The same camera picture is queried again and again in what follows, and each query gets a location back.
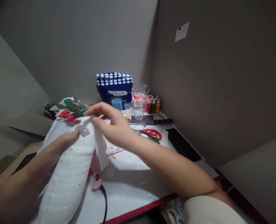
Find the green plastic wrapper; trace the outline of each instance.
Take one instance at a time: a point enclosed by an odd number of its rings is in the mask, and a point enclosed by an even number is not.
[[[79,117],[84,117],[85,112],[89,109],[90,106],[84,106],[80,104],[79,102],[74,101],[73,97],[68,97],[63,99],[60,102],[61,105],[66,106],[66,108],[75,113]]]

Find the green paint bottle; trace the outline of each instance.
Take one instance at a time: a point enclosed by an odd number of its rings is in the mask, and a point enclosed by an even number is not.
[[[153,104],[151,105],[150,113],[154,114],[156,111],[156,99],[154,99]]]

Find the red paint bottle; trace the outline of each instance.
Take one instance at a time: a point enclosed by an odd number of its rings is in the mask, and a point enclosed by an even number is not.
[[[145,107],[145,112],[150,114],[150,109],[151,109],[151,102],[150,102],[150,98],[147,99],[147,105]]]

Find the black power cord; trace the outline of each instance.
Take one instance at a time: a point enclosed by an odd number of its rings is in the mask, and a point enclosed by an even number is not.
[[[100,186],[100,189],[103,192],[103,194],[105,196],[105,201],[106,201],[106,209],[105,209],[105,215],[104,215],[104,221],[103,221],[103,224],[105,224],[105,222],[106,222],[106,216],[107,216],[107,207],[108,207],[108,204],[107,204],[107,195],[106,195],[106,190],[105,190],[105,188],[104,188],[103,185]]]

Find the forearm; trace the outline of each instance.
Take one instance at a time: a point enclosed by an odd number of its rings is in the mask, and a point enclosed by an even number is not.
[[[183,198],[207,195],[216,190],[214,180],[197,164],[145,137],[134,137],[128,150],[161,174]]]
[[[0,223],[19,223],[52,176],[60,150],[46,148],[0,187]]]

